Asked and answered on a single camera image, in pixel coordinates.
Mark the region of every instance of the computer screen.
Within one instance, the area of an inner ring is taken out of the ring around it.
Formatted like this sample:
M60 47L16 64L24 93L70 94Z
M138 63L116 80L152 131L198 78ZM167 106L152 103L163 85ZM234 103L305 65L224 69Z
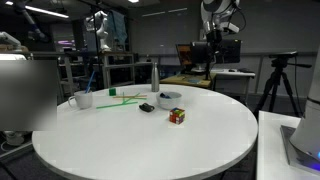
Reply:
M177 44L176 46L181 65L192 65L190 44Z
M193 64L203 64L209 60L207 42L191 42L191 60ZM241 40L222 40L216 64L239 63Z

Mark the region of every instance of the box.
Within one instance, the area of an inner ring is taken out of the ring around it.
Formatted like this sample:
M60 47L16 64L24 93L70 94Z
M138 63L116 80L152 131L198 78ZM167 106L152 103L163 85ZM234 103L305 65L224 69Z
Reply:
M170 111L169 120L175 124L181 124L185 119L185 110L174 108Z

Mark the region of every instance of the ceiling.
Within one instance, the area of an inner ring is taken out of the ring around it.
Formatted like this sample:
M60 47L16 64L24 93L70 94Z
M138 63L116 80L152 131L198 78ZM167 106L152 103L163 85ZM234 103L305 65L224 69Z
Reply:
M0 0L0 12L7 15L14 15L12 6L5 5L7 0ZM95 4L95 0L84 0L88 3ZM159 4L160 0L139 0L138 3L131 3L128 0L101 0L102 4L100 7L102 8L115 8L117 10L121 9L131 9L137 7L145 7L149 5ZM70 21L75 19L82 19L83 17L89 16L90 14L90 6L87 4L81 3L77 0L32 0L28 3L29 6L54 11L62 14L67 14L70 16L69 19L63 19L59 17L54 17L42 13L33 13L33 15L37 16L42 22L54 22L54 21Z

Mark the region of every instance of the silver bottle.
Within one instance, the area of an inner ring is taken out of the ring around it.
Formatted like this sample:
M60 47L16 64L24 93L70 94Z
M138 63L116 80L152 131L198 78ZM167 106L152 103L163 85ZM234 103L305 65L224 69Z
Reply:
M158 71L158 64L153 63L152 66L152 74L151 74L151 90L152 92L158 92L159 91L159 71Z

